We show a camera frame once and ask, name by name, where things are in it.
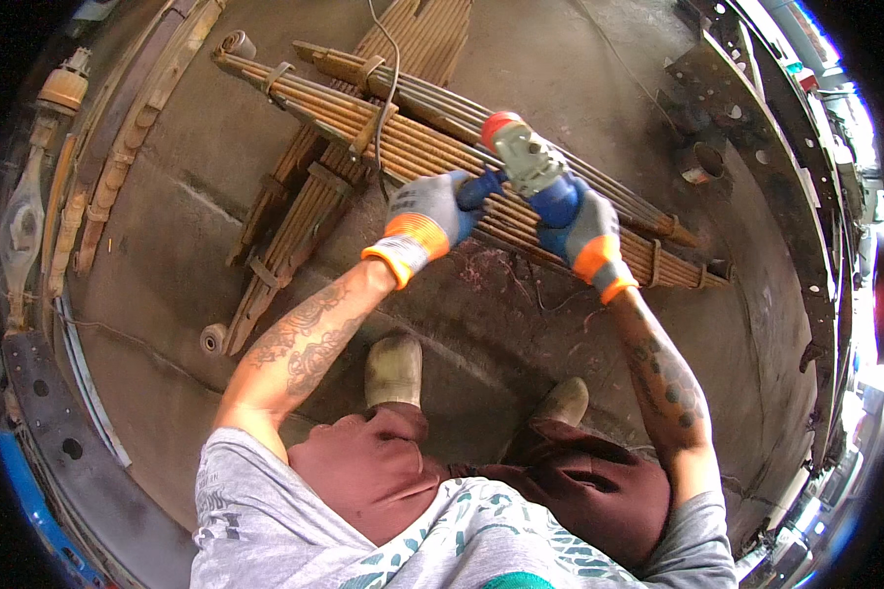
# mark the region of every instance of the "tattooed forearm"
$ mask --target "tattooed forearm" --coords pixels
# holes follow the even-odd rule
[[[610,308],[649,436],[670,446],[709,439],[704,393],[641,296],[626,293],[613,299]]]
[[[259,337],[245,360],[256,369],[262,365],[285,357],[295,347],[298,336],[310,336],[325,311],[329,311],[347,297],[347,289],[341,282],[335,282],[318,294],[292,309],[281,321]]]
[[[288,374],[291,375],[288,394],[292,397],[310,395],[363,322],[364,317],[349,319],[340,329],[325,332],[318,343],[309,343],[304,349],[292,352],[288,359]]]

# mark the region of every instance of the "gray t-shirt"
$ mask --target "gray t-shirt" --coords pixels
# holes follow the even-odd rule
[[[723,496],[673,512],[642,581],[503,482],[452,479],[375,546],[245,431],[203,445],[191,587],[735,587]]]

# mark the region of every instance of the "boot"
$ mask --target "boot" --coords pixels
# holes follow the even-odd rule
[[[370,348],[364,373],[366,406],[404,402],[419,407],[422,347],[408,334],[381,339]]]
[[[566,379],[551,390],[533,411],[531,419],[556,419],[574,428],[589,406],[589,389],[579,376]]]

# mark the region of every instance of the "concrete floor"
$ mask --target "concrete floor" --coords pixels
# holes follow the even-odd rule
[[[673,2],[585,3],[652,93],[677,93],[663,61],[695,41],[672,12]],[[229,3],[128,174],[91,275],[71,277],[78,319],[104,321],[174,365],[105,330],[80,329],[92,376],[134,461],[130,471],[189,529],[195,527],[200,445],[236,365],[236,358],[207,358],[198,337],[203,326],[228,322],[236,311],[248,276],[226,268],[225,255],[261,176],[298,128],[254,88],[216,68],[208,52],[228,31],[242,28],[260,61],[297,62],[294,39],[350,50],[369,27],[363,2],[266,6]],[[297,65],[300,74],[321,79],[306,64]],[[798,369],[810,336],[797,278],[744,163],[728,148],[732,188],[686,185],[659,114],[574,2],[476,3],[450,88],[488,107],[520,112],[546,137],[662,210],[680,213],[704,239],[703,255],[736,264],[738,280],[730,288],[659,288],[645,295],[707,394],[731,544],[738,549],[809,448],[804,423],[815,388],[813,371]],[[382,197],[370,190],[279,295],[258,330],[353,265],[360,249],[377,238],[384,214]],[[538,281],[545,308],[537,303]],[[653,455],[612,324],[595,296],[575,294],[582,290],[575,280],[466,242],[367,319],[285,424],[286,443],[303,439],[315,423],[362,410],[366,351],[385,334],[406,330],[424,348],[424,408],[433,428],[426,452],[491,460],[554,383],[580,375],[591,392],[583,427]],[[445,292],[445,300],[436,292]]]

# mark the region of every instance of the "forearm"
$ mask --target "forearm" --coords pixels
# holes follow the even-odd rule
[[[711,446],[707,399],[687,362],[652,315],[638,290],[609,303],[632,371],[642,420],[660,459]]]
[[[222,398],[217,427],[232,411],[245,408],[268,416],[277,429],[315,389],[370,311],[396,286],[383,261],[367,258],[278,320],[236,367]]]

